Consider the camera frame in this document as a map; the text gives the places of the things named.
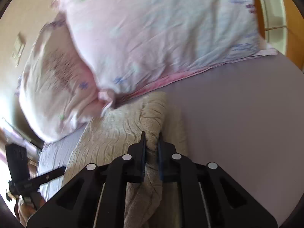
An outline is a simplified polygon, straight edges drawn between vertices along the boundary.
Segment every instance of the hand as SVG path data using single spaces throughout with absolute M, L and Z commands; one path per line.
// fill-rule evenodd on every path
M 41 197 L 40 199 L 40 207 L 42 207 L 45 204 L 45 199 Z M 19 212 L 19 218 L 20 223 L 26 227 L 26 223 L 28 219 L 36 212 L 34 208 L 27 205 L 22 198 L 19 199 L 18 202 L 18 212 Z

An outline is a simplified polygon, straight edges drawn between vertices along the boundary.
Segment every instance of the light switch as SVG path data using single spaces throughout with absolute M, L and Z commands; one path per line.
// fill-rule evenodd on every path
M 19 65 L 19 61 L 20 61 L 24 46 L 25 46 L 25 44 L 22 43 L 20 35 L 18 34 L 15 44 L 14 44 L 13 53 L 12 53 L 12 60 L 16 67 Z

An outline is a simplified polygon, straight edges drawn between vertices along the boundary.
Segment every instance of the white pillowcase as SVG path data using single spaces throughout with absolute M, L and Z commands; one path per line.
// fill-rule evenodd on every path
M 61 14 L 42 28 L 33 46 L 19 102 L 31 128 L 48 143 L 100 117 L 112 102 L 98 99 L 92 72 L 76 52 Z

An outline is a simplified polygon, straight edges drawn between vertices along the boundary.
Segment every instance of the bedding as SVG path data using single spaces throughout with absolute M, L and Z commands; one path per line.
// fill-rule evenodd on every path
M 279 53 L 225 64 L 159 90 L 182 111 L 189 157 L 217 162 L 280 226 L 304 192 L 303 87 L 303 73 Z M 59 157 L 67 147 L 45 152 L 67 164 Z M 38 169 L 50 166 L 45 152 Z
M 42 175 L 53 169 L 66 166 L 85 128 L 86 124 L 59 141 L 45 143 L 40 154 L 37 175 Z M 61 188 L 62 181 L 63 176 L 40 186 L 39 191 L 46 201 L 52 198 Z
M 19 102 L 45 142 L 60 140 L 100 117 L 112 103 L 105 95 L 98 99 L 92 72 L 76 52 L 62 14 L 39 33 L 22 74 Z
M 168 110 L 165 93 L 150 93 L 132 104 L 110 110 L 101 118 L 92 119 L 77 147 L 72 152 L 63 185 L 71 180 L 89 163 L 104 165 L 127 153 L 131 144 L 140 141 L 141 132 L 146 133 L 146 169 L 141 184 L 127 184 L 125 228 L 140 228 L 154 214 L 162 200 L 162 182 L 158 174 L 158 135 L 166 120 Z M 175 143 L 177 151 L 186 152 L 185 137 L 180 119 L 169 119 L 164 138 Z
M 66 14 L 100 97 L 141 95 L 259 51 L 253 0 L 55 0 L 54 6 Z

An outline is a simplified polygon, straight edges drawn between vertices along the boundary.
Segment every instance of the white circular marker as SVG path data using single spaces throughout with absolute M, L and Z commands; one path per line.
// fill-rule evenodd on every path
M 211 162 L 211 163 L 208 164 L 208 167 L 209 167 L 210 169 L 215 170 L 215 169 L 217 168 L 217 164 L 214 163 L 214 162 Z
M 95 164 L 88 164 L 87 165 L 87 170 L 94 170 L 96 168 Z
M 180 154 L 172 154 L 172 159 L 179 160 L 179 159 L 181 159 L 181 155 Z
M 131 155 L 129 155 L 129 154 L 123 155 L 123 160 L 130 160 L 130 159 L 132 159 Z

